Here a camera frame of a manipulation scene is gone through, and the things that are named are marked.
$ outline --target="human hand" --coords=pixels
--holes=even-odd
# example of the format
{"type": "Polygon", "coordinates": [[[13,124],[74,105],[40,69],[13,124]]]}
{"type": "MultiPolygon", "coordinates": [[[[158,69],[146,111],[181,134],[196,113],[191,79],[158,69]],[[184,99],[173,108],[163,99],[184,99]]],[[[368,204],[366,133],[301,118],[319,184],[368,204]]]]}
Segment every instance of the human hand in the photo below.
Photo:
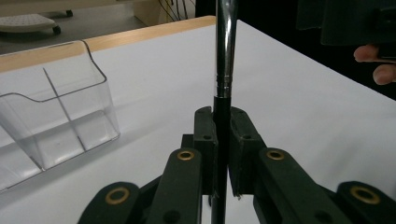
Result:
{"type": "Polygon", "coordinates": [[[379,59],[377,55],[378,47],[374,45],[358,47],[353,54],[358,63],[388,63],[381,64],[374,70],[373,78],[376,84],[386,85],[390,82],[396,82],[396,64],[392,64],[396,61],[379,59]]]}

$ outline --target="white table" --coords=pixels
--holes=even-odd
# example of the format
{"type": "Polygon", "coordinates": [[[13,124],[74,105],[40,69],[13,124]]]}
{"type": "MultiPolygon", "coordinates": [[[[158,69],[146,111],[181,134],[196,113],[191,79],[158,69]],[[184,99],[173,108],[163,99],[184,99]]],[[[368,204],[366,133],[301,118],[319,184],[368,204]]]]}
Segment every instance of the white table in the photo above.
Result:
{"type": "MultiPolygon", "coordinates": [[[[102,187],[163,172],[193,114],[212,105],[215,27],[93,53],[108,77],[121,137],[0,194],[0,223],[76,223],[102,187]]],[[[269,147],[329,189],[348,180],[396,199],[396,103],[238,22],[233,106],[269,147]]],[[[258,223],[252,198],[228,198],[227,223],[258,223]]],[[[207,207],[204,221],[209,223],[207,207]]]]}

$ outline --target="wooden table edge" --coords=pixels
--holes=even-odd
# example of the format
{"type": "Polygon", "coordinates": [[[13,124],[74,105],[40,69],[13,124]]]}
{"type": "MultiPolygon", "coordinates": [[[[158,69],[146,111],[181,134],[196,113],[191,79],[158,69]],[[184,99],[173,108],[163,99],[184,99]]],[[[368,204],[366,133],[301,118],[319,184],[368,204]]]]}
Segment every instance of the wooden table edge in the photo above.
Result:
{"type": "Polygon", "coordinates": [[[201,27],[206,27],[216,23],[216,17],[205,16],[185,21],[175,21],[156,26],[150,26],[132,31],[116,33],[113,35],[102,35],[84,41],[90,47],[90,51],[110,49],[117,46],[131,44],[143,40],[148,40],[164,35],[177,34],[201,27]]]}

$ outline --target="clear plastic organizer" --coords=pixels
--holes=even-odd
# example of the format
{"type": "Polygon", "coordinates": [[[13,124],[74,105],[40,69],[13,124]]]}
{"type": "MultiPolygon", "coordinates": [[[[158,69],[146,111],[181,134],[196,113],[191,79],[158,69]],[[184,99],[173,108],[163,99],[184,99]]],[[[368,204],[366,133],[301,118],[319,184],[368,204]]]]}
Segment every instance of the clear plastic organizer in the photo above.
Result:
{"type": "Polygon", "coordinates": [[[0,126],[0,190],[120,136],[83,41],[0,56],[0,126]]]}

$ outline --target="metal rod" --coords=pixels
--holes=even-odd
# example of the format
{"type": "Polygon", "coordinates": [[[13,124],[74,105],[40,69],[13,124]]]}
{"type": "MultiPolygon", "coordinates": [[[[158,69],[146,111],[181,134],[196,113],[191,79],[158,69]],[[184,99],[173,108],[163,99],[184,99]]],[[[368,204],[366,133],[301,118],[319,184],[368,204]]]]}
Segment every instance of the metal rod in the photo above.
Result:
{"type": "Polygon", "coordinates": [[[231,119],[233,55],[235,46],[237,0],[218,0],[216,22],[216,93],[213,120],[219,140],[215,187],[212,195],[212,224],[225,223],[227,165],[231,119]]]}

